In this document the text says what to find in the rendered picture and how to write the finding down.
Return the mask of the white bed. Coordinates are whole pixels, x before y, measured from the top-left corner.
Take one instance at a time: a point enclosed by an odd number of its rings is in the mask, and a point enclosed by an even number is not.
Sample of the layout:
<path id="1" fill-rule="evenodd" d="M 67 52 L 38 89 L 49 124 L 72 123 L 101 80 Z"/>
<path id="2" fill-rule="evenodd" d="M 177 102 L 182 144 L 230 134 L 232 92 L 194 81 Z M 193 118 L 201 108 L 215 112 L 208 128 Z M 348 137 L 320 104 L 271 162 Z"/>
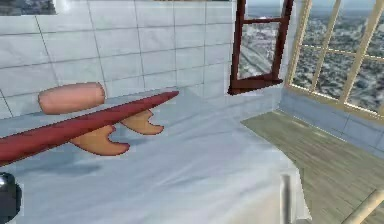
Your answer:
<path id="1" fill-rule="evenodd" d="M 98 156 L 71 144 L 6 166 L 22 189 L 8 224 L 282 224 L 310 216 L 298 168 L 189 90 L 154 108 L 162 133 L 117 126 L 129 144 Z"/>

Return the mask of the dark red framed window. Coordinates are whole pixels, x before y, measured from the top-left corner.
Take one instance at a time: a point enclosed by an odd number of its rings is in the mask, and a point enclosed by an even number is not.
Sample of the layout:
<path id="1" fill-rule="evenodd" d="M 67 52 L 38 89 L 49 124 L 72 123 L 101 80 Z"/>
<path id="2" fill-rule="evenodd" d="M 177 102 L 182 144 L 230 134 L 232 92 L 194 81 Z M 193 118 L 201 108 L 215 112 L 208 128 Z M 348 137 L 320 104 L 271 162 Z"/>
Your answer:
<path id="1" fill-rule="evenodd" d="M 281 62 L 294 0 L 280 0 L 278 15 L 257 7 L 248 16 L 246 0 L 237 0 L 229 78 L 229 95 L 238 95 L 279 85 Z"/>

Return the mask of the red surfboard with orange fins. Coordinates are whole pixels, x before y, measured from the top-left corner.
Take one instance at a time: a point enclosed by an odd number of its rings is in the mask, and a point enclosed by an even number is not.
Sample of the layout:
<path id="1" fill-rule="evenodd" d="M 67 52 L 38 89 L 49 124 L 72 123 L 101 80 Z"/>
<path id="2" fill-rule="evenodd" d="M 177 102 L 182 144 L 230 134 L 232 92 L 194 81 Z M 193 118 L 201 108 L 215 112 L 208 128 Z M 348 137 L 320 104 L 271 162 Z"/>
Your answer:
<path id="1" fill-rule="evenodd" d="M 178 94 L 178 91 L 164 92 L 0 138 L 0 166 L 60 146 L 104 126 L 114 125 L 125 118 L 161 105 Z"/>

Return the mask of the pink bolster pillow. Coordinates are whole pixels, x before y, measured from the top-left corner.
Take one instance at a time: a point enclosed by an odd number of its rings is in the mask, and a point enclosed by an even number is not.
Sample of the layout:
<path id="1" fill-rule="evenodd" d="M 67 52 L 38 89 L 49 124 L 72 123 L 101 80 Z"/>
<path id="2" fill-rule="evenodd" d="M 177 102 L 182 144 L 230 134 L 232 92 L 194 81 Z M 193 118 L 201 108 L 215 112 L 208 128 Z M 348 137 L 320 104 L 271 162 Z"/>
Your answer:
<path id="1" fill-rule="evenodd" d="M 68 84 L 38 94 L 41 110 L 47 115 L 78 112 L 105 102 L 105 91 L 98 82 Z"/>

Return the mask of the pale yellow framed window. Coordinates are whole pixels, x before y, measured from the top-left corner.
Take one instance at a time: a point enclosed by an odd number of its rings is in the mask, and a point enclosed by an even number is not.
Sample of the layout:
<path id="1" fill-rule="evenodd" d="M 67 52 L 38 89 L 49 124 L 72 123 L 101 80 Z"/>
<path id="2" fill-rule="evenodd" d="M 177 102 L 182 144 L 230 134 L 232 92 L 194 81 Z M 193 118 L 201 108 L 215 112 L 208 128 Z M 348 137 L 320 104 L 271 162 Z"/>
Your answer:
<path id="1" fill-rule="evenodd" d="M 384 0 L 302 0 L 286 86 L 384 123 Z"/>

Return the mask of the grey framed picture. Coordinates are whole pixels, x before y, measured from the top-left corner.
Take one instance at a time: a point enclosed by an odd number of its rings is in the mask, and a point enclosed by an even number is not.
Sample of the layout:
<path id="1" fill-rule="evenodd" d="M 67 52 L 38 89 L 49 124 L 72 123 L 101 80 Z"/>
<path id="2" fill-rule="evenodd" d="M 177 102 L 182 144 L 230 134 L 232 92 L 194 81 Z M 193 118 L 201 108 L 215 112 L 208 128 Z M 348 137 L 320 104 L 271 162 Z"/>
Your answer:
<path id="1" fill-rule="evenodd" d="M 53 0 L 0 0 L 0 16 L 55 14 Z"/>

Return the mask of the pale wooden pole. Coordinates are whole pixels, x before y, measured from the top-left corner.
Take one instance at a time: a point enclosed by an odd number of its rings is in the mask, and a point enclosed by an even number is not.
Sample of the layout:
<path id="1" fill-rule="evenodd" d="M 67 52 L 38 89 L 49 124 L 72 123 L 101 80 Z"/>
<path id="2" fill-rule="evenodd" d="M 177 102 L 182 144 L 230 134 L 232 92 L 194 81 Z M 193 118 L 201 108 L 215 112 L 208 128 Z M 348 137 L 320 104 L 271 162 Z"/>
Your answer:
<path id="1" fill-rule="evenodd" d="M 375 189 L 342 224 L 361 224 L 383 201 L 384 189 Z"/>

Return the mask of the black round object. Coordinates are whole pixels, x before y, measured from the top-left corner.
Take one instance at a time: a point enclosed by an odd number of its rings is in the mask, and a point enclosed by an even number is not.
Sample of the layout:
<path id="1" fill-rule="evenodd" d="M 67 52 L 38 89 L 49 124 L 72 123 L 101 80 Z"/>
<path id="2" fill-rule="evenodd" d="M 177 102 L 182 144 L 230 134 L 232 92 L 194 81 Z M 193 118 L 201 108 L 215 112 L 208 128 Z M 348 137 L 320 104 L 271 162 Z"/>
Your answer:
<path id="1" fill-rule="evenodd" d="M 0 172 L 0 224 L 7 224 L 20 211 L 22 191 L 15 177 Z"/>

